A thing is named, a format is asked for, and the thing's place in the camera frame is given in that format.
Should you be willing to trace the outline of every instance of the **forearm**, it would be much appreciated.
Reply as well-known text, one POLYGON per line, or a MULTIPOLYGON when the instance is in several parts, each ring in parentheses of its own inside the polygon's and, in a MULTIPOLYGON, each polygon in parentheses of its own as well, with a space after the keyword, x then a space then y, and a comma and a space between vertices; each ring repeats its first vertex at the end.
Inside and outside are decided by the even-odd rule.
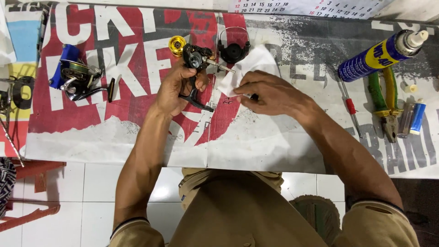
POLYGON ((296 119, 343 183, 362 198, 378 198, 402 208, 392 180, 354 137, 313 103, 307 116, 296 119))
POLYGON ((114 227, 122 221, 146 215, 146 206, 163 165, 172 116, 161 113, 155 104, 143 126, 116 186, 114 227))

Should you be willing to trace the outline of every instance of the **khaki shirt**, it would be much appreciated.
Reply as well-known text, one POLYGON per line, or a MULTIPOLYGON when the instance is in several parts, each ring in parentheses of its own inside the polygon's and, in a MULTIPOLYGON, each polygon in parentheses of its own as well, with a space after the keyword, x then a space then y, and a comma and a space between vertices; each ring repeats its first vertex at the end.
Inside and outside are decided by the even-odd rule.
MULTIPOLYGON (((245 171, 212 170, 180 184, 189 201, 169 247, 327 247, 276 186, 245 171)), ((122 223, 110 247, 163 247, 161 234, 144 218, 122 223)), ((377 201, 354 204, 343 218, 334 247, 418 247, 398 209, 377 201)))

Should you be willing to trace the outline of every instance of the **person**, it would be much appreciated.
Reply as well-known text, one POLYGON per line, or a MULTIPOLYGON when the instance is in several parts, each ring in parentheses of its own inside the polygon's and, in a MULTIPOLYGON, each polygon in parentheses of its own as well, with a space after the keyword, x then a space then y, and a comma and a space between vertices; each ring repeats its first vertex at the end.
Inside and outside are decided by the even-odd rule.
MULTIPOLYGON (((163 165, 169 125, 187 101, 187 78, 195 75, 180 60, 162 80, 116 187, 110 247, 162 247, 161 234, 147 219, 147 203, 163 165)), ((205 90, 205 72, 196 87, 205 90)), ((237 100, 257 114, 286 114, 314 140, 358 201, 343 218, 335 247, 419 246, 391 179, 370 153, 315 102, 287 81, 262 71, 248 72, 237 100)), ((185 213, 169 247, 326 247, 300 213, 280 195, 279 173, 183 168, 179 184, 185 213)))

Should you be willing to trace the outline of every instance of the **shirt sleeve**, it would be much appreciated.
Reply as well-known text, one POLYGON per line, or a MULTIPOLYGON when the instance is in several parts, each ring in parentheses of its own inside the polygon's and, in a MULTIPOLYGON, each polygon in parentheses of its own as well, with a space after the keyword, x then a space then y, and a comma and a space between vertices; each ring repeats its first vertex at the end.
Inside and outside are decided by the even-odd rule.
POLYGON ((396 207, 378 201, 360 201, 343 218, 342 232, 333 247, 419 247, 407 217, 396 207))
POLYGON ((122 222, 113 232, 109 247, 164 247, 163 236, 143 217, 122 222))

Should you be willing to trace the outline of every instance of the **printed number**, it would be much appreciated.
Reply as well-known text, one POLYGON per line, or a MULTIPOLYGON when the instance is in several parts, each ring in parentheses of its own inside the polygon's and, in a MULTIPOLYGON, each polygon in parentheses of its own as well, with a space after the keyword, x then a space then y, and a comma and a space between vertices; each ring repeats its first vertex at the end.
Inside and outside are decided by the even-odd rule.
POLYGON ((380 58, 384 54, 383 52, 383 43, 375 46, 374 48, 374 58, 380 58))
POLYGON ((378 59, 378 63, 381 64, 382 66, 389 66, 393 62, 388 60, 387 58, 381 58, 381 59, 378 59))

